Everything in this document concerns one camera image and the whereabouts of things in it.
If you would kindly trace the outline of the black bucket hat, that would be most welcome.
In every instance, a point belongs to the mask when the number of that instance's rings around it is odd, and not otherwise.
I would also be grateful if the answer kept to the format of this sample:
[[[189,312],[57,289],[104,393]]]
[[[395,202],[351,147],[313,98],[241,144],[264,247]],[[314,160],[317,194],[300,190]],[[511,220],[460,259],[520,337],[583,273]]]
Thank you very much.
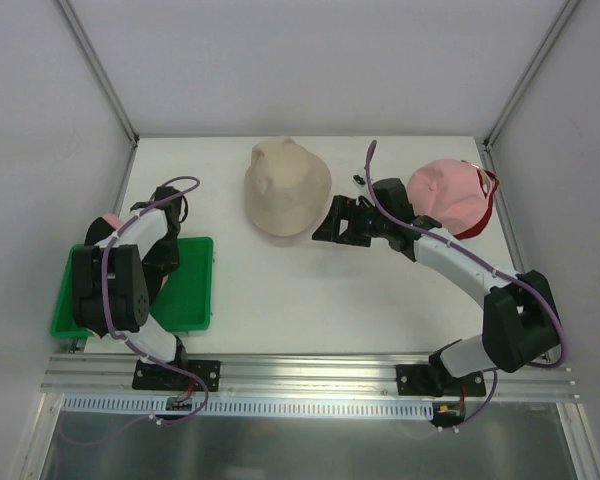
[[[104,221],[101,219],[101,217],[98,217],[89,226],[89,228],[87,230],[87,233],[86,233],[84,245],[85,246],[94,246],[94,245],[97,245],[97,242],[99,240],[101,240],[105,235],[106,235],[106,232],[105,232]],[[157,293],[156,296],[151,296],[150,292],[148,291],[149,303],[150,304],[152,304],[155,301],[155,299],[158,296],[159,292]]]

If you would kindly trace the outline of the pink cap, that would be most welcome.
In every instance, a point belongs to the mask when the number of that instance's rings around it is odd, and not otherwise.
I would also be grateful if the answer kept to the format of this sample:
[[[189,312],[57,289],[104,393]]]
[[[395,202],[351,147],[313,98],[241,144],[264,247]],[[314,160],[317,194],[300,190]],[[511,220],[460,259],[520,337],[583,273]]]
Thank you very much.
[[[406,188],[415,215],[429,216],[454,235],[454,203],[467,184],[476,187],[476,168],[469,162],[446,158],[416,170]]]

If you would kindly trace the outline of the beige bucket hat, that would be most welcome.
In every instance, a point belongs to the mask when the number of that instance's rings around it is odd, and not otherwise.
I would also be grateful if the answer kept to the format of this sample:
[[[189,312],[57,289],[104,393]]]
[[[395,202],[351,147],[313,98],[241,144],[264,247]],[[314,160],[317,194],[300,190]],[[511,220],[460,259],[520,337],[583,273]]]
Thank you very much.
[[[252,148],[244,176],[249,220],[264,232],[289,237],[308,229],[329,198],[327,164],[290,137],[272,137]]]

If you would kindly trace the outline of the dark red cap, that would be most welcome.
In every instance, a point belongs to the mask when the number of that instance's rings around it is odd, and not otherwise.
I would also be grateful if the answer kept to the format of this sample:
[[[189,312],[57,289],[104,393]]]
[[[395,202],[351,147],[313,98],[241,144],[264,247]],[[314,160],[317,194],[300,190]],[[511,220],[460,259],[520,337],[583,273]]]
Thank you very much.
[[[488,226],[500,181],[488,170],[476,168],[477,185],[467,184],[454,203],[454,236],[459,240],[477,237]]]

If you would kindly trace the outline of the pink black-trimmed hat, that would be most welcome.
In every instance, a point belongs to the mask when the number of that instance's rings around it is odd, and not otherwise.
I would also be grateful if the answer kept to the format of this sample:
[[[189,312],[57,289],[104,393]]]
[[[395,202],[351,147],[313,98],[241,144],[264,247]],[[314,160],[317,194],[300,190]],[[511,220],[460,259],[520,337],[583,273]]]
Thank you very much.
[[[101,216],[101,219],[104,221],[106,235],[97,242],[97,245],[104,246],[104,241],[108,240],[116,232],[120,238],[116,245],[136,244],[141,260],[143,260],[143,257],[148,254],[149,250],[167,232],[165,214],[161,211],[157,211],[156,213],[151,213],[150,211],[146,215],[139,217],[125,232],[122,232],[123,221],[116,215],[105,214]],[[163,280],[147,280],[145,278],[151,296],[156,296],[163,288],[168,276]]]

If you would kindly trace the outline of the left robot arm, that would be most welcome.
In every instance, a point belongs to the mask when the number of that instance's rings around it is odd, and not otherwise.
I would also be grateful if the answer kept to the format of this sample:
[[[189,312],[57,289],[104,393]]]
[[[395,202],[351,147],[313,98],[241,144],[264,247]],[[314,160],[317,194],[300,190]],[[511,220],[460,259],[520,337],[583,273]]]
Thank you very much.
[[[71,259],[75,323],[134,351],[168,389],[186,384],[190,366],[182,341],[150,313],[169,275],[180,266],[178,235],[188,203],[172,186],[159,186],[132,206],[131,217],[96,218]]]

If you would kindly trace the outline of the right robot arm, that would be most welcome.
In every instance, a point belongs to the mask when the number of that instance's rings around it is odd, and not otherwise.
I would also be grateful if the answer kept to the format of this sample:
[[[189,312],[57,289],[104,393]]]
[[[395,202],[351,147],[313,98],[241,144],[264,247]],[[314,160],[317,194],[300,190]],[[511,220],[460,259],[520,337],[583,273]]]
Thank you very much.
[[[397,178],[372,186],[370,198],[333,198],[315,241],[368,247],[382,238],[414,263],[452,282],[482,310],[479,334],[432,353],[426,364],[397,369],[402,395],[458,395],[486,371],[514,373],[561,344],[555,302],[544,275],[506,272],[490,265],[433,218],[414,212]]]

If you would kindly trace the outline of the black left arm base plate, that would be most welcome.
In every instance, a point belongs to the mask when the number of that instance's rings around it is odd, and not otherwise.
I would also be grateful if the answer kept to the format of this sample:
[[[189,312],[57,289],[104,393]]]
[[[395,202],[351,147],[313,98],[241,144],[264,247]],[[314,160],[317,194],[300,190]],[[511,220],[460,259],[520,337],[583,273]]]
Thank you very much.
[[[190,359],[183,370],[196,375],[207,386],[210,392],[217,392],[220,383],[221,362],[218,360]],[[191,378],[169,369],[136,362],[135,373],[132,380],[132,389],[138,391],[186,391]]]

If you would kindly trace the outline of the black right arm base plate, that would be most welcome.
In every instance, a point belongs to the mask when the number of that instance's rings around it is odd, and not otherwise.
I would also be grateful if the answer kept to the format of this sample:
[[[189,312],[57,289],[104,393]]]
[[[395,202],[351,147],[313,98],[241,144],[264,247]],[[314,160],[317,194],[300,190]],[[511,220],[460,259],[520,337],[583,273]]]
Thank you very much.
[[[395,366],[395,373],[400,396],[486,396],[484,376],[481,372],[456,378],[447,373],[435,373],[425,364],[398,364]]]

